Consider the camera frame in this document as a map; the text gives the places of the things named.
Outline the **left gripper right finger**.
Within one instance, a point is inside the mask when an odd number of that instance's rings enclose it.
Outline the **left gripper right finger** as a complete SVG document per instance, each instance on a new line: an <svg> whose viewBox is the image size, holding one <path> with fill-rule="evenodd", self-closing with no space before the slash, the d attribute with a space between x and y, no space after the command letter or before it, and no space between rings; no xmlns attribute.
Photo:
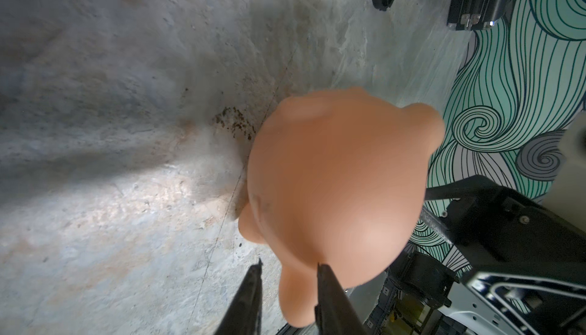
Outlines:
<svg viewBox="0 0 586 335"><path fill-rule="evenodd" d="M317 265L317 297L314 307L321 335L367 335L334 271L327 264Z"/></svg>

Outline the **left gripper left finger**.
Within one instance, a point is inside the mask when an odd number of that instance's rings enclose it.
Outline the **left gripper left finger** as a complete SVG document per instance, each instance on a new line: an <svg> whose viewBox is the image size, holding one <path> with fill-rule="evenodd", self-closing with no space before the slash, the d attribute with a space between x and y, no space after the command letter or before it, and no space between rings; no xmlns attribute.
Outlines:
<svg viewBox="0 0 586 335"><path fill-rule="evenodd" d="M259 335L262 327L262 260L247 270L215 335Z"/></svg>

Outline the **peach piggy bank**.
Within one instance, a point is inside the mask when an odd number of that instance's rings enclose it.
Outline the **peach piggy bank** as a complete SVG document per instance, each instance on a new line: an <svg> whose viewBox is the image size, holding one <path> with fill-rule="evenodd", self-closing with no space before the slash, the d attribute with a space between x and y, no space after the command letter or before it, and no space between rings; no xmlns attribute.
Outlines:
<svg viewBox="0 0 586 335"><path fill-rule="evenodd" d="M319 265L349 289L403 251L444 134L433 107L394 106L360 88L286 98L264 121L238 228L281 263L279 306L291 326L315 320Z"/></svg>

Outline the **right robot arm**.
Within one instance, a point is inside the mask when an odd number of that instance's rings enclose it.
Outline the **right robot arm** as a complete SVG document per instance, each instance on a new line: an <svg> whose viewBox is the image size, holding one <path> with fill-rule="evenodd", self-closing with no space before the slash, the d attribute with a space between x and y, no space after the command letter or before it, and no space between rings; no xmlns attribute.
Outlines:
<svg viewBox="0 0 586 335"><path fill-rule="evenodd" d="M440 215L421 219L452 249L444 260L409 244L387 268L366 331L380 334L412 295L441 312L444 333L583 334L585 332L585 116L566 130L531 139L518 170L551 189L528 198L484 176L429 188L446 199Z"/></svg>

